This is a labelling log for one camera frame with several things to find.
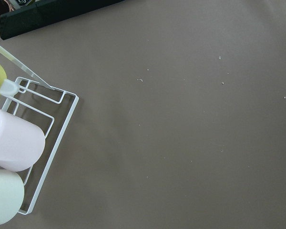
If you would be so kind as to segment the dark green box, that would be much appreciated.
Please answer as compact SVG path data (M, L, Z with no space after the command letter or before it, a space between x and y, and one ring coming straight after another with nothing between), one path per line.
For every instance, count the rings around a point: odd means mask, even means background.
M0 16L3 40L108 7L120 0L40 0Z

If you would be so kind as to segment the pink plastic cup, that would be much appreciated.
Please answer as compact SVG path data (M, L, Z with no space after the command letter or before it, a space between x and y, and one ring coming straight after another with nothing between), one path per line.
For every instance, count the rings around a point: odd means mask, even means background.
M45 148L43 131L0 109L0 167L19 172L34 165Z

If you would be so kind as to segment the pale green plastic cup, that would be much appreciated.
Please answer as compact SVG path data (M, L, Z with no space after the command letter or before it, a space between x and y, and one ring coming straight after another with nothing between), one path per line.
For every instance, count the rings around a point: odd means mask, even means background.
M23 200L24 184L21 177L15 172L0 169L0 225L17 214Z

